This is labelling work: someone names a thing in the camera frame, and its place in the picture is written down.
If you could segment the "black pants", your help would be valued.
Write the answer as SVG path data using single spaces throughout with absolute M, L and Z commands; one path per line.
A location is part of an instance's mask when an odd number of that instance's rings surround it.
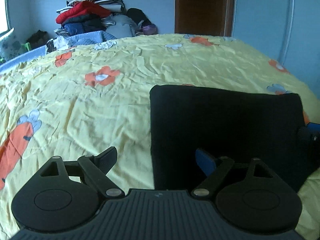
M 157 190 L 192 190 L 204 179 L 196 151 L 261 159 L 298 191 L 319 168 L 319 141 L 302 136 L 295 93 L 252 94 L 164 85 L 150 90 L 151 157 Z

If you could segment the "yellow carrot-print bedsheet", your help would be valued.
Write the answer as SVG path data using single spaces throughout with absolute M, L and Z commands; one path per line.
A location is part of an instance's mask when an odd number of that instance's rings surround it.
M 18 230 L 14 195 L 52 156 L 75 160 L 110 146 L 118 161 L 109 177 L 123 190 L 153 189 L 150 89 L 155 85 L 212 87 L 247 93 L 300 95 L 308 121 L 319 122 L 309 87 L 244 42 L 165 34 L 77 46 L 20 63 L 1 75 L 1 239 Z

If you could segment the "white wardrobe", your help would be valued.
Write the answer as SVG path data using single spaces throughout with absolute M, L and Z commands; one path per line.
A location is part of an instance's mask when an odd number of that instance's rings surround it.
M 234 0 L 232 36 L 319 95 L 319 0 Z

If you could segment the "blue striped mattress edge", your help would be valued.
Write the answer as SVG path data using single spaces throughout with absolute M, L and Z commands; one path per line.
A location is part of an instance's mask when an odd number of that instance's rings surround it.
M 59 36 L 53 38 L 53 44 L 58 45 L 57 50 L 66 50 L 74 46 L 98 44 L 106 42 L 108 40 L 115 39 L 116 37 L 105 31 L 94 31 L 90 33 L 74 35 L 71 37 Z M 26 52 L 22 55 L 19 55 L 18 57 L 15 57 L 14 59 L 6 63 L 1 64 L 1 74 L 4 74 L 7 70 L 10 70 L 11 68 L 15 68 L 19 63 L 29 62 L 40 56 L 46 55 L 48 53 L 47 50 L 47 46 L 44 45 L 39 48 L 33 49 L 29 52 Z

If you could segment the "green plastic stool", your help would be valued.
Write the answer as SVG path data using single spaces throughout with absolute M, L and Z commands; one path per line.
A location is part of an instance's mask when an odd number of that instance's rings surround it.
M 31 46 L 28 42 L 24 44 L 14 42 L 12 45 L 4 43 L 1 45 L 1 63 L 7 62 L 29 51 L 31 51 Z

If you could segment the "dark bag on floor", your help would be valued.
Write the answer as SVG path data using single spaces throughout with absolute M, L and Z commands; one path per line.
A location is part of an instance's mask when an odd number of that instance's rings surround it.
M 50 37 L 47 31 L 38 30 L 27 39 L 27 42 L 30 43 L 32 49 L 36 49 L 44 46 L 49 39 Z

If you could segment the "floral pillow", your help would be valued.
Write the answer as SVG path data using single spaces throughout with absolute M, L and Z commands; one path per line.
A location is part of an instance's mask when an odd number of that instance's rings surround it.
M 15 57 L 24 53 L 22 44 L 18 40 L 14 28 L 1 37 L 0 51 L 1 58 L 3 58 L 5 61 L 14 59 Z

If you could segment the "pile of clothes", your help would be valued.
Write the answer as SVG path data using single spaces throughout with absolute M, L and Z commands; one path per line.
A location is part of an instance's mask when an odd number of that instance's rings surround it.
M 137 8 L 126 9 L 123 0 L 66 0 L 56 11 L 54 33 L 63 37 L 105 31 L 115 38 L 156 35 L 157 26 Z

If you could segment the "brown wooden door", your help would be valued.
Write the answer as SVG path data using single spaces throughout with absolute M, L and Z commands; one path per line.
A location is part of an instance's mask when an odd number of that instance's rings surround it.
M 235 0 L 175 0 L 175 33 L 231 36 Z

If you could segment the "window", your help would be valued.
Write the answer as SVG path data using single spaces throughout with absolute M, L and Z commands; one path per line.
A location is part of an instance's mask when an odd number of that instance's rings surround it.
M 0 34 L 8 33 L 11 29 L 11 20 L 9 15 L 9 0 L 0 0 Z

